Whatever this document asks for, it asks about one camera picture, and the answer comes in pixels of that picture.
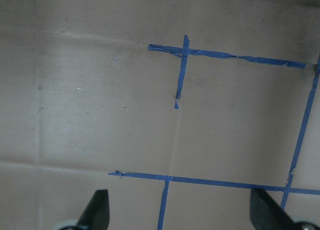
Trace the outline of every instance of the gray floor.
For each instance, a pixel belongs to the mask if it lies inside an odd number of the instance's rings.
[[[110,230],[157,229],[164,182],[115,170],[284,187],[319,33],[314,0],[0,0],[0,229],[53,229],[105,188]],[[180,58],[148,44],[184,35],[308,67],[189,56],[174,109]],[[320,190],[319,91],[295,188]],[[172,182],[163,230],[252,230],[249,197]],[[291,193],[285,210],[320,224],[319,208]]]

